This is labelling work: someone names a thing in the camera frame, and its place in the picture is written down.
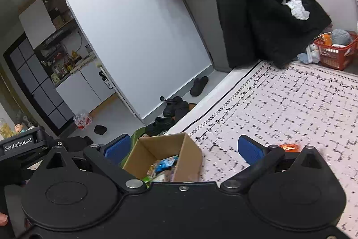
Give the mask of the left hand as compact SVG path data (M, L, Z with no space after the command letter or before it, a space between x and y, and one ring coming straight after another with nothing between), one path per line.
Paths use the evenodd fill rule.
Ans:
M8 215L0 213L0 226L6 226L8 223Z

